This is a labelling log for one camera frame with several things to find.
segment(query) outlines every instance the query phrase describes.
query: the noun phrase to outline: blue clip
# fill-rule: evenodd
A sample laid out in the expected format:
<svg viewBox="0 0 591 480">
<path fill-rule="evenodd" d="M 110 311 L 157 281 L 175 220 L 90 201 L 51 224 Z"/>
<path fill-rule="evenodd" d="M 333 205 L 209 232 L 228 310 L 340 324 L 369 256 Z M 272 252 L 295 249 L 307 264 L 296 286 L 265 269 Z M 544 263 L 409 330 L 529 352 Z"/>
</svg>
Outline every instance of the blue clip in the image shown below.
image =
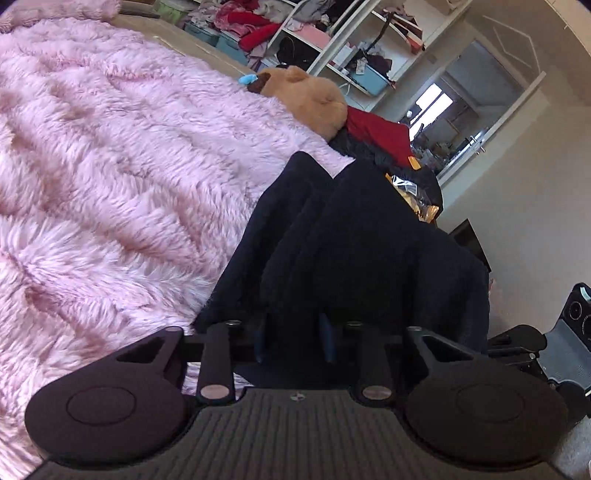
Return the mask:
<svg viewBox="0 0 591 480">
<path fill-rule="evenodd" d="M 244 77 L 240 77 L 238 79 L 238 83 L 240 85 L 250 85 L 253 82 L 256 82 L 256 80 L 258 79 L 258 76 L 256 76 L 254 73 L 251 73 L 250 75 L 245 75 Z"/>
</svg>

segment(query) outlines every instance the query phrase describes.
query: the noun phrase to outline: green storage box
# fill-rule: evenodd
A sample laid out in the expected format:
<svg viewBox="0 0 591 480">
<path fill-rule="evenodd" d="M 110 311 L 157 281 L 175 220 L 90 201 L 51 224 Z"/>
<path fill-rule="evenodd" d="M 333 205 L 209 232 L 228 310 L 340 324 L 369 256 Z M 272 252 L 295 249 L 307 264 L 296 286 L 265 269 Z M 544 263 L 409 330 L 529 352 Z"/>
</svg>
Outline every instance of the green storage box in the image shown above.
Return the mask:
<svg viewBox="0 0 591 480">
<path fill-rule="evenodd" d="M 161 20 L 176 25 L 187 13 L 198 6 L 197 2 L 191 0 L 159 0 L 154 4 L 154 9 Z"/>
</svg>

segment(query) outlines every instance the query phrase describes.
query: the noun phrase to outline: teddy bear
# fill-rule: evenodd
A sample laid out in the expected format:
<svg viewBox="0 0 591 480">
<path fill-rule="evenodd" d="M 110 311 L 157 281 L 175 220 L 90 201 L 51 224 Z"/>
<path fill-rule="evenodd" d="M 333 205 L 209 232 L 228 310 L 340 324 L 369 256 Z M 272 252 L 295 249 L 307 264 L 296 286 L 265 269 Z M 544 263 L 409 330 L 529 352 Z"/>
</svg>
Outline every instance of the teddy bear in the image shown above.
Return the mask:
<svg viewBox="0 0 591 480">
<path fill-rule="evenodd" d="M 327 142 L 347 120 L 347 102 L 336 84 L 299 67 L 268 68 L 240 81 L 249 92 L 277 98 L 298 122 Z"/>
</svg>

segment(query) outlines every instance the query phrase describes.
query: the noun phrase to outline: round black pad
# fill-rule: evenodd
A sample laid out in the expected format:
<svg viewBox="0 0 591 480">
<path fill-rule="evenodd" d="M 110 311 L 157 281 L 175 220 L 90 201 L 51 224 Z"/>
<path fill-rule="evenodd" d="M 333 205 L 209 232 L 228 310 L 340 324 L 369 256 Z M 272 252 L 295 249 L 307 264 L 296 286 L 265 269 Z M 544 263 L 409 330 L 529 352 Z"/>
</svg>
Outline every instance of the round black pad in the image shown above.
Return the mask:
<svg viewBox="0 0 591 480">
<path fill-rule="evenodd" d="M 408 396 L 406 419 L 428 447 L 470 466 L 506 469 L 542 461 L 566 429 L 561 397 L 494 361 L 440 364 Z"/>
<path fill-rule="evenodd" d="M 166 446 L 183 427 L 184 405 L 181 392 L 145 365 L 105 362 L 42 388 L 25 426 L 54 461 L 117 464 Z"/>
</svg>

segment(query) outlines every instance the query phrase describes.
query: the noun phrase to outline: screw head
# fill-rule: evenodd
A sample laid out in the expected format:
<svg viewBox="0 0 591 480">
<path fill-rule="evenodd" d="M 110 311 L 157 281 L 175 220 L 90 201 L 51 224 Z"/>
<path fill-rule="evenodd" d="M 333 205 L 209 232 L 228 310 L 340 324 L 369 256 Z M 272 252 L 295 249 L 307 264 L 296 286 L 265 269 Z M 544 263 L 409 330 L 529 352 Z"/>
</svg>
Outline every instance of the screw head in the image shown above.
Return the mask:
<svg viewBox="0 0 591 480">
<path fill-rule="evenodd" d="M 368 400 L 386 400 L 392 396 L 392 390 L 382 385 L 370 385 L 365 387 L 362 393 Z"/>
<path fill-rule="evenodd" d="M 295 392 L 294 394 L 292 394 L 290 396 L 290 398 L 293 401 L 304 401 L 306 399 L 306 396 L 303 393 L 301 393 L 301 392 Z"/>
<path fill-rule="evenodd" d="M 208 400 L 221 400 L 230 394 L 230 389 L 226 385 L 206 385 L 199 393 Z"/>
</svg>

